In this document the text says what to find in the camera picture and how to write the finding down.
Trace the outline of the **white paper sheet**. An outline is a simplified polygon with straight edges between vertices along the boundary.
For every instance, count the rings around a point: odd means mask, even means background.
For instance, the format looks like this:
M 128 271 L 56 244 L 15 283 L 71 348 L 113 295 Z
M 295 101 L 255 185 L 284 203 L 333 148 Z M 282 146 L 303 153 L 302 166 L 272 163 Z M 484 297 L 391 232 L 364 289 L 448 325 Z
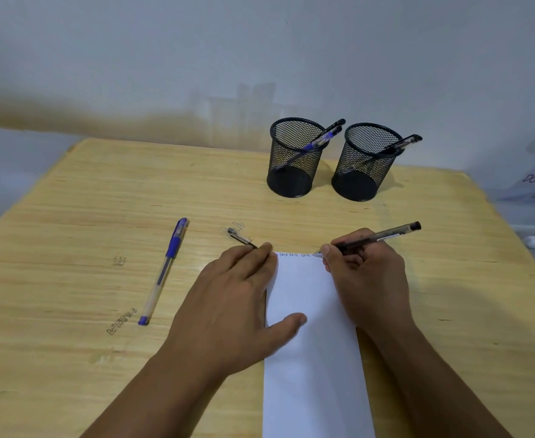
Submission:
M 375 438 L 356 327 L 320 258 L 278 252 L 266 324 L 307 323 L 264 361 L 263 438 Z

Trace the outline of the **person's left forearm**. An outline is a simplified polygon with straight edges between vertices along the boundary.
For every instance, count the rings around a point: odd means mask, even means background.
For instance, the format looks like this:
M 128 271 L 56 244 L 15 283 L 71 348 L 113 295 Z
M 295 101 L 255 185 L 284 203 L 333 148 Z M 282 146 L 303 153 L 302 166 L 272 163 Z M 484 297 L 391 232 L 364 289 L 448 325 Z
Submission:
M 191 438 L 226 378 L 210 359 L 158 352 L 80 438 Z

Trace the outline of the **blue pen with black cap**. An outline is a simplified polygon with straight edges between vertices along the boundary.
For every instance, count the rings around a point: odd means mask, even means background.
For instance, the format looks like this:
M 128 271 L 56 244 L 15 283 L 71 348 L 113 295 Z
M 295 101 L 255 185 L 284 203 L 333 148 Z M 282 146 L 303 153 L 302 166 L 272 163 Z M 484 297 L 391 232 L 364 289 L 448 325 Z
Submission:
M 276 168 L 276 170 L 282 170 L 286 168 L 287 166 L 290 166 L 293 164 L 294 161 L 301 158 L 302 156 L 314 152 L 317 149 L 321 148 L 325 144 L 327 144 L 334 136 L 336 136 L 338 133 L 341 132 L 342 126 L 346 123 L 346 119 L 341 118 L 340 120 L 334 122 L 332 125 L 330 125 L 328 128 L 326 128 L 318 138 L 315 138 L 312 142 L 307 144 L 305 147 L 300 149 L 299 154 L 294 155 L 289 161 L 286 161 L 281 166 Z
M 290 166 L 295 162 L 297 159 L 300 159 L 304 155 L 307 155 L 310 152 L 314 152 L 320 147 L 326 145 L 333 137 L 335 137 L 337 134 L 339 134 L 342 131 L 342 126 L 337 125 L 333 129 L 331 129 L 328 132 L 323 133 L 320 137 L 313 140 L 311 143 L 309 143 L 307 146 L 303 147 L 300 150 L 300 153 L 293 156 L 289 161 L 285 162 L 283 165 L 279 166 L 277 169 L 282 170 L 286 168 L 287 166 Z

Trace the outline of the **person's left hand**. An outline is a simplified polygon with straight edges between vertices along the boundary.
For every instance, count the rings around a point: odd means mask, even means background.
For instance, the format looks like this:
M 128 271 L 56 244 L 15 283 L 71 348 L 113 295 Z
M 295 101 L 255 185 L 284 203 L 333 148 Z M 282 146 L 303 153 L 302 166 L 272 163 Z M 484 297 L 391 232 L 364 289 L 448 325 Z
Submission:
M 278 257 L 271 243 L 236 246 L 200 272 L 172 321 L 160 352 L 210 359 L 227 376 L 279 349 L 267 346 L 266 290 Z

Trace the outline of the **person's right hand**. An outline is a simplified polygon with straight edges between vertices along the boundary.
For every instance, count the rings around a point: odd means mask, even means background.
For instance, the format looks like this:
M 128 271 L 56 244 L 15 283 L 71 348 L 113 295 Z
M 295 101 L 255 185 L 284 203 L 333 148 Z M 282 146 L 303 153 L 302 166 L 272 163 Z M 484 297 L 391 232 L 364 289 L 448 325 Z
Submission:
M 371 234 L 372 230 L 361 228 L 329 244 L 350 242 Z M 343 255 L 343 274 L 332 279 L 352 323 L 371 339 L 416 330 L 405 261 L 385 241 Z

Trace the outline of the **black ballpoint pen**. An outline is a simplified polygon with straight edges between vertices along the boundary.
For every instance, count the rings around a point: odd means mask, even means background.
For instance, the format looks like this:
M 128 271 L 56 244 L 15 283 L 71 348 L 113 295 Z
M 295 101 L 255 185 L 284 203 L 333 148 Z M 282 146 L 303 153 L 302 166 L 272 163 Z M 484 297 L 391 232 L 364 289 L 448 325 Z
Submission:
M 341 254 L 352 255 L 368 244 L 384 241 L 390 238 L 395 238 L 397 236 L 406 235 L 412 232 L 419 231 L 421 229 L 421 223 L 419 221 L 415 221 L 406 225 L 367 235 L 354 241 L 334 243 L 333 245 L 336 246 L 336 248 L 341 252 Z

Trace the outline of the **black pen cap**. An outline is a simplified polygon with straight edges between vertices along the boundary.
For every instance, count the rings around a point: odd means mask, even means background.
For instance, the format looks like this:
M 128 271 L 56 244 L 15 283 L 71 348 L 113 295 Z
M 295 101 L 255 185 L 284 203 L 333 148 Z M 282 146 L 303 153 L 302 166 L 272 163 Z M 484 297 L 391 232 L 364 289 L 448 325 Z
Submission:
M 258 249 L 258 247 L 250 239 L 242 236 L 235 228 L 227 228 L 227 234 L 239 243 L 251 246 L 253 249 Z

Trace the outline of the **black mesh pen holder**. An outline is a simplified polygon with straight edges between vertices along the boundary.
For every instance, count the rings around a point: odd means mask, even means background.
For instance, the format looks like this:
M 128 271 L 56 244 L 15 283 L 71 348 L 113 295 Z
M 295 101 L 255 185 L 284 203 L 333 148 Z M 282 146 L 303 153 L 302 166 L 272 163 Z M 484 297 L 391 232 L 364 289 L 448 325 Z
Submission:
M 344 146 L 331 185 L 338 195 L 351 201 L 372 200 L 390 168 L 382 170 L 355 170 L 353 164 L 362 161 L 361 151 L 380 152 L 401 139 L 394 130 L 379 124 L 357 123 L 344 132 Z
M 271 191 L 281 197 L 299 198 L 312 189 L 327 144 L 310 152 L 302 149 L 324 130 L 322 125 L 299 117 L 282 118 L 271 125 L 271 151 L 266 178 Z

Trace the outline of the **blue pen with clear barrel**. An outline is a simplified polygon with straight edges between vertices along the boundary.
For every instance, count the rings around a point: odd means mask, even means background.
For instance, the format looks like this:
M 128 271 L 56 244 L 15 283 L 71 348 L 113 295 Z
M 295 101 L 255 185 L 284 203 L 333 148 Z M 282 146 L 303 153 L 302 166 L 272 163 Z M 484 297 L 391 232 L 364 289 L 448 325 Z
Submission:
M 182 241 L 184 239 L 184 235 L 186 233 L 188 226 L 189 226 L 188 218 L 181 218 L 176 224 L 176 227 L 170 238 L 169 245 L 166 250 L 161 269 L 158 272 L 158 276 L 154 283 L 154 287 L 149 294 L 149 297 L 144 305 L 144 308 L 138 320 L 138 325 L 140 326 L 147 326 L 152 319 L 158 300 L 161 296 L 165 280 L 179 252 L 180 246 L 182 244 Z

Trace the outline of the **black pen with clear barrel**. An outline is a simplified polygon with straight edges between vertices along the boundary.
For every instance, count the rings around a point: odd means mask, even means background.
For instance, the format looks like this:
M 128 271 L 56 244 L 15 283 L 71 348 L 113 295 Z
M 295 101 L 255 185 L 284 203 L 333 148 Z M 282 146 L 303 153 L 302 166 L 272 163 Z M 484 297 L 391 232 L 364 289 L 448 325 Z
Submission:
M 361 151 L 364 159 L 353 164 L 355 170 L 382 170 L 390 168 L 395 159 L 404 152 L 404 149 L 387 147 L 380 152 Z
M 360 165 L 366 165 L 374 161 L 395 158 L 402 154 L 406 147 L 421 142 L 422 140 L 423 137 L 418 134 L 412 134 L 408 137 L 399 139 L 383 148 L 383 150 L 381 150 L 379 153 L 371 155 L 368 160 L 363 161 L 360 163 Z

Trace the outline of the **person's right forearm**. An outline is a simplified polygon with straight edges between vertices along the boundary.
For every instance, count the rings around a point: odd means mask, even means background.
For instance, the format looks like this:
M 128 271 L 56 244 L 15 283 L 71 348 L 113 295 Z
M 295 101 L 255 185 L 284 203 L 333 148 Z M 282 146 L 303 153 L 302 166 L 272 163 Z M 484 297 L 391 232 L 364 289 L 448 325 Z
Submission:
M 363 332 L 393 375 L 417 438 L 512 438 L 414 323 Z

